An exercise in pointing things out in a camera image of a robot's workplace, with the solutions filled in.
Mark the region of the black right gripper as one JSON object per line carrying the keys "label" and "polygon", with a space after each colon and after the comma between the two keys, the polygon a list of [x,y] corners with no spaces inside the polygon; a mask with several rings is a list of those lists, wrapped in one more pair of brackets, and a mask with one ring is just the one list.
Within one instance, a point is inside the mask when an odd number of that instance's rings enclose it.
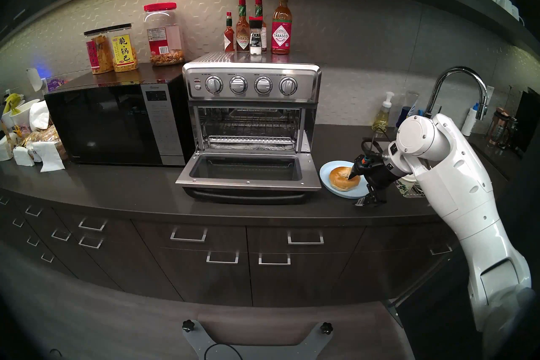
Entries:
{"label": "black right gripper", "polygon": [[392,163],[385,163],[382,157],[359,155],[350,169],[348,180],[358,176],[367,181],[368,193],[360,197],[355,206],[378,207],[387,203],[387,189],[401,178],[401,171]]}

